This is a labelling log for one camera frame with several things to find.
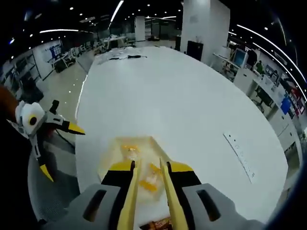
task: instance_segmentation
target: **person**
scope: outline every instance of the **person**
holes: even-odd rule
[[[259,62],[257,62],[256,64],[256,71],[260,74],[263,74],[264,71],[263,71],[263,66],[262,66],[262,61],[259,60]]]
[[[256,62],[257,62],[257,54],[254,50],[251,49],[248,51],[248,59],[246,61],[246,64],[249,66],[250,70],[253,70],[253,67]]]
[[[0,85],[0,127],[1,135],[1,184],[2,220],[11,226],[38,229],[28,191],[28,162],[31,143],[8,122],[16,123],[15,110],[18,101]]]

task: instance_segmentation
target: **linear ceiling light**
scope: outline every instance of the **linear ceiling light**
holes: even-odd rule
[[[115,18],[115,15],[117,14],[117,11],[120,9],[120,7],[121,7],[121,5],[124,3],[124,1],[123,0],[121,0],[120,2],[119,2],[119,4],[117,5],[117,7],[116,7],[116,9],[115,9],[115,11],[114,11],[114,14],[113,14],[113,16],[112,16],[112,18],[111,18],[111,22],[113,22],[113,20],[114,20],[114,18]]]
[[[289,56],[286,55],[286,53],[282,51],[282,49],[280,49],[277,45],[275,45],[275,44],[274,44],[273,42],[271,42],[269,39],[267,39],[267,38],[265,38],[264,36],[262,36],[262,35],[256,33],[255,31],[252,31],[252,30],[250,30],[250,29],[248,29],[248,28],[246,28],[246,27],[243,27],[243,26],[241,26],[241,25],[238,25],[238,24],[237,24],[237,26],[238,26],[238,27],[241,27],[241,28],[243,28],[243,29],[246,29],[246,30],[248,30],[248,31],[250,31],[250,32],[252,32],[252,33],[258,35],[259,37],[263,38],[264,40],[266,40],[267,42],[269,42],[270,44],[272,44],[272,45],[273,45],[276,49],[278,49],[283,55],[285,55],[286,58],[289,59],[289,61],[295,66],[295,68],[297,69],[297,71],[301,74],[302,78],[303,78],[304,81],[306,82],[306,79],[305,79],[303,73],[299,70],[299,68],[298,68],[298,67],[296,66],[296,64],[291,60],[291,58],[289,58]]]
[[[264,48],[262,48],[261,46],[257,45],[256,43],[253,42],[254,45],[258,46],[260,49],[262,49],[263,51],[265,51],[268,55],[270,55],[273,59],[275,59],[289,74],[290,76],[293,78],[293,80],[295,81],[295,83],[297,84],[297,86],[299,87],[299,89],[301,90],[302,92],[302,95],[305,99],[305,101],[307,101],[307,98],[302,90],[302,88],[299,86],[299,84],[297,83],[296,79],[293,77],[293,75],[289,72],[289,70],[287,70],[287,68],[278,60],[276,59],[272,54],[270,54],[268,51],[266,51]]]
[[[57,30],[43,30],[40,31],[39,33],[48,33],[48,32],[56,32],[56,31],[72,31],[72,32],[78,32],[79,30],[69,30],[69,29],[57,29]]]
[[[167,19],[167,18],[176,18],[176,16],[163,17],[163,19]]]

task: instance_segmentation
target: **yellow object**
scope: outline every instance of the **yellow object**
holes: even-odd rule
[[[128,151],[137,150],[138,152],[140,152],[139,147],[137,145],[122,145],[121,147],[125,150],[128,150]]]
[[[140,181],[140,186],[144,187],[145,189],[147,189],[151,192],[157,191],[157,186],[155,186],[154,184],[150,184],[145,180]]]
[[[69,130],[78,132],[78,133],[82,133],[85,134],[85,131],[83,129],[81,129],[79,126],[77,126],[76,124],[69,122],[69,126],[68,126]]]
[[[133,169],[133,177],[127,192],[125,204],[123,209],[120,212],[120,216],[118,219],[117,229],[133,229],[134,224],[134,212],[135,212],[135,204],[136,204],[136,197],[138,193],[138,180],[140,176],[141,167],[137,167],[135,164],[135,168]]]
[[[109,171],[130,171],[131,170],[131,160],[125,160],[122,162],[118,162],[115,164],[112,164]]]
[[[184,215],[182,206],[179,203],[172,180],[169,176],[168,167],[167,165],[163,164],[161,159],[160,159],[160,167],[161,167],[163,181],[165,185],[165,191],[166,191],[166,196],[168,200],[169,212],[171,214],[173,229],[188,230],[188,224],[186,221],[186,217]]]
[[[53,179],[52,179],[52,177],[50,176],[50,174],[49,174],[49,172],[48,172],[47,167],[46,167],[45,164],[41,165],[41,166],[40,166],[40,169],[43,171],[43,173],[44,173],[52,182],[54,182]]]
[[[187,171],[193,171],[191,167],[189,167],[186,164],[176,162],[176,161],[170,161],[172,172],[187,172]]]
[[[155,166],[153,163],[150,163],[149,167],[153,170],[154,173],[161,174],[161,169]]]

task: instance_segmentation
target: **wall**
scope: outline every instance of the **wall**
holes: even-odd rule
[[[60,45],[60,44],[61,44],[61,41],[56,40],[56,41],[44,43],[40,46],[33,48],[33,54],[36,60],[37,68],[38,68],[38,71],[42,79],[47,77],[47,75],[53,70],[51,64],[47,62],[52,58],[49,48],[52,46]]]
[[[221,46],[227,45],[230,25],[230,9],[219,0],[210,1],[210,45],[205,48],[204,63],[211,63],[212,53],[217,52]]]
[[[188,41],[203,43],[201,61],[211,63],[212,53],[227,44],[230,9],[219,0],[185,0],[180,50]]]
[[[137,16],[134,19],[135,40],[145,41],[145,20],[143,16]]]

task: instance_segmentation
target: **chair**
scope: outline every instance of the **chair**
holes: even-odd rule
[[[261,101],[257,102],[256,100],[252,100],[252,102],[259,108],[262,113],[264,113],[262,103],[265,103],[268,107],[271,107],[273,100],[260,86],[258,86],[256,92]]]

